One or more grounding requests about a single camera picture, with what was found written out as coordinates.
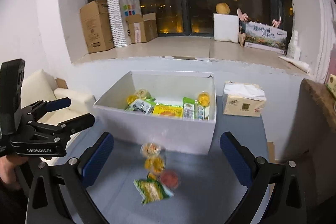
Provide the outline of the person left hand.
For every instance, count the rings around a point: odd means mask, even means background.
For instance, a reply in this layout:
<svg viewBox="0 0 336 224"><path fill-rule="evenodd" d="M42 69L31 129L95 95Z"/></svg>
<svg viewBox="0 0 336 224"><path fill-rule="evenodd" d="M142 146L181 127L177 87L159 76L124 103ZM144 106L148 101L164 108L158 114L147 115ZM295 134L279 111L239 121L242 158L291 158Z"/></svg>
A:
<svg viewBox="0 0 336 224"><path fill-rule="evenodd" d="M6 155L0 158L0 176L3 185L11 190L19 190L20 183L17 180L15 168L28 161L28 157L19 155Z"/></svg>

